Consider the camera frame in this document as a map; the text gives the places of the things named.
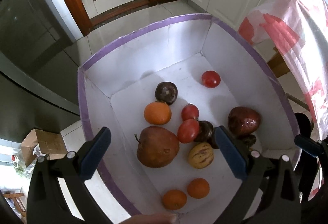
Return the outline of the person's fingertip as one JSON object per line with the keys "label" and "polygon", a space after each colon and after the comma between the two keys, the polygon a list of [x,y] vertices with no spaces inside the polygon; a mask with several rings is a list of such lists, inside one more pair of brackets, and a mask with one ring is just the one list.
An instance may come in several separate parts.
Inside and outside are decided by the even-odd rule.
{"label": "person's fingertip", "polygon": [[121,224],[171,224],[177,221],[177,215],[169,212],[153,215],[135,215]]}

